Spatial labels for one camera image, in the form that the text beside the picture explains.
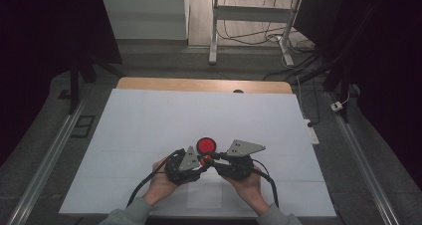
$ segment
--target red button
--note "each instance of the red button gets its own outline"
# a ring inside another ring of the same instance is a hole
[[[196,143],[196,149],[200,154],[204,154],[206,152],[214,152],[216,148],[217,144],[215,143],[214,139],[210,137],[203,137],[199,139]]]

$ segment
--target table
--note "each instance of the table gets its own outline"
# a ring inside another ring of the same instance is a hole
[[[298,99],[287,83],[143,78],[123,78],[111,92],[60,213],[86,216],[124,208],[150,164],[205,136],[217,142],[217,151],[234,139],[264,145],[252,157],[270,171],[285,213],[335,216]],[[146,189],[147,184],[138,196]],[[271,203],[270,184],[263,181],[262,190]],[[256,217],[213,168],[180,186],[150,214]]]

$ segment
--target wooden edge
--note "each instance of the wooden edge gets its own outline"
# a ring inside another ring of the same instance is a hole
[[[253,94],[292,94],[285,82],[255,82],[196,79],[122,78],[117,89],[233,93],[241,90]]]

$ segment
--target gray floor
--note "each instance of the gray floor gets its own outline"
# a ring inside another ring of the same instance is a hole
[[[217,65],[208,65],[206,49],[184,45],[138,45],[120,42],[123,66],[118,69],[132,77],[194,78],[260,81],[265,74],[283,68],[281,53],[271,49],[219,49]],[[303,55],[294,56],[300,62]],[[312,65],[308,71],[317,68]],[[117,78],[96,66],[98,81],[82,115],[95,117],[93,128],[75,128],[53,170],[27,224],[76,224],[78,217],[59,215],[58,211],[101,118],[110,91]],[[269,81],[284,81],[286,75],[269,77]],[[342,136],[333,112],[320,88],[323,76],[301,86],[303,106],[307,117],[315,121],[319,108],[320,122],[315,125],[320,145],[315,152],[334,207],[345,224],[384,224],[371,194],[357,169]],[[0,224],[6,224],[38,165],[53,141],[69,110],[69,100],[58,99],[69,89],[69,75],[52,81],[51,92],[43,109],[22,138],[16,150],[0,168]],[[349,101],[350,126],[366,153],[375,174],[384,188],[400,224],[422,224],[422,193],[397,160],[385,141],[356,106],[356,93]],[[80,224],[97,224],[103,218],[84,218]],[[300,218],[304,224],[343,224],[335,218]]]

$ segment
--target person's right hand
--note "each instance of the person's right hand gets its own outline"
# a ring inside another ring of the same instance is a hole
[[[256,165],[254,165],[254,168],[261,171]],[[252,172],[249,177],[240,181],[229,177],[223,178],[235,187],[239,196],[258,214],[258,216],[262,215],[270,207],[261,193],[260,175]]]

